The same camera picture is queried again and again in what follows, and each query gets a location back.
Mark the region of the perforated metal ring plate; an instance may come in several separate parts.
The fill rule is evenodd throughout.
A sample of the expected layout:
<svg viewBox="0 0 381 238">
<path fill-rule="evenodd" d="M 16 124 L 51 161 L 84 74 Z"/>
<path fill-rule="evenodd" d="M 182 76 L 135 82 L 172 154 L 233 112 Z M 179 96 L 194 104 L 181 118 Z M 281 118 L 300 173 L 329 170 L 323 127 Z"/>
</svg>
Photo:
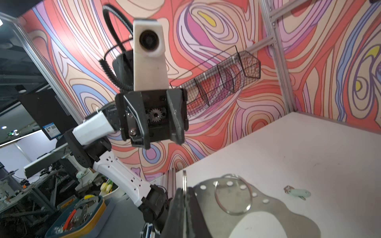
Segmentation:
<svg viewBox="0 0 381 238">
<path fill-rule="evenodd" d="M 214 238 L 320 238 L 318 225 L 310 218 L 290 211 L 280 200 L 252 189 L 253 206 L 248 213 L 232 216 L 217 205 L 214 182 L 193 187 L 207 227 Z"/>
</svg>

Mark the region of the key with green cap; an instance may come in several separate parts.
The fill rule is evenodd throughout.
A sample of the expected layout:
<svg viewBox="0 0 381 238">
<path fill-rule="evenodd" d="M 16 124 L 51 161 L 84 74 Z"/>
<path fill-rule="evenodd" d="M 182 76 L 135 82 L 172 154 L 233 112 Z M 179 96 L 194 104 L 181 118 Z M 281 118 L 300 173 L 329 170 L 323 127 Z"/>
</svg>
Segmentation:
<svg viewBox="0 0 381 238">
<path fill-rule="evenodd" d="M 302 200 L 306 200 L 307 198 L 309 198 L 312 195 L 308 190 L 296 189 L 296 188 L 289 186 L 289 185 L 284 188 L 284 191 L 286 194 L 293 196 L 293 197 L 298 197 Z"/>
</svg>

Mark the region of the silver split keyring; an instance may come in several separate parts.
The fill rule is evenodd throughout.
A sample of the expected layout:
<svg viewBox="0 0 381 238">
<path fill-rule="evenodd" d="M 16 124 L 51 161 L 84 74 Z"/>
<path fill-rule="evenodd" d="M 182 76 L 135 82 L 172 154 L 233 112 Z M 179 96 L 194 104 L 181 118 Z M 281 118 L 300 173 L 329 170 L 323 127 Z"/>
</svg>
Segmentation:
<svg viewBox="0 0 381 238">
<path fill-rule="evenodd" d="M 241 216 L 253 206 L 252 189 L 242 177 L 225 174 L 214 182 L 214 197 L 225 213 Z"/>
</svg>

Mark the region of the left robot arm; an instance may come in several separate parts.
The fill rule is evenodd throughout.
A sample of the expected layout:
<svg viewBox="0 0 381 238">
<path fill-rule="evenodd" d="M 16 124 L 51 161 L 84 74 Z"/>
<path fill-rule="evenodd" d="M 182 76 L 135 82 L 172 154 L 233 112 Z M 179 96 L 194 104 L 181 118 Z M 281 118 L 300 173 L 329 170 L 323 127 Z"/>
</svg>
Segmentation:
<svg viewBox="0 0 381 238">
<path fill-rule="evenodd" d="M 121 162 L 112 153 L 107 136 L 120 132 L 124 141 L 145 150 L 163 140 L 183 144 L 189 128 L 188 93 L 169 84 L 162 24 L 153 19 L 129 21 L 110 4 L 102 7 L 102 13 L 121 53 L 112 64 L 105 58 L 99 63 L 120 93 L 64 137 L 83 167 L 115 182 L 142 212 L 145 222 L 161 232 L 170 210 L 167 194 Z"/>
</svg>

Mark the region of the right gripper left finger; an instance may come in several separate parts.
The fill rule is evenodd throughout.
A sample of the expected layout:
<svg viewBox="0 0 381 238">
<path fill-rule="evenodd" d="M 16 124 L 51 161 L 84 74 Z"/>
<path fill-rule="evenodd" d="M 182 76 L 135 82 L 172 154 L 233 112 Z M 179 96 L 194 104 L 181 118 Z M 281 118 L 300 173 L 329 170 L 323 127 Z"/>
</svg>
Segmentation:
<svg viewBox="0 0 381 238">
<path fill-rule="evenodd" d="M 185 202 L 182 188 L 178 188 L 171 200 L 161 238 L 182 238 L 184 235 Z"/>
</svg>

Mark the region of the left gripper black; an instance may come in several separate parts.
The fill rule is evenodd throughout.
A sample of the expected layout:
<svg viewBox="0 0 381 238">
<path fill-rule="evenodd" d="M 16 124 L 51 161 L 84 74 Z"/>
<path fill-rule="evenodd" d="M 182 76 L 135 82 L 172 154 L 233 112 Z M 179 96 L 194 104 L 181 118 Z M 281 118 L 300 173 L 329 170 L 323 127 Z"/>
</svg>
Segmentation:
<svg viewBox="0 0 381 238">
<path fill-rule="evenodd" d="M 182 88 L 117 94 L 122 139 L 144 149 L 163 140 L 183 144 L 189 128 L 187 99 L 187 92 Z"/>
</svg>

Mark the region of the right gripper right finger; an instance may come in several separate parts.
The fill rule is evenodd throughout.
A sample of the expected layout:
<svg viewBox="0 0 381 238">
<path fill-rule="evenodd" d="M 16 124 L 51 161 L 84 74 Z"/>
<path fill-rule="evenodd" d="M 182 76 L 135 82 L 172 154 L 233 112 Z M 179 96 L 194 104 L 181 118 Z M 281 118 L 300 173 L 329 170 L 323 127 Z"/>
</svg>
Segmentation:
<svg viewBox="0 0 381 238">
<path fill-rule="evenodd" d="M 212 237 L 192 187 L 187 187 L 186 192 L 186 237 Z"/>
</svg>

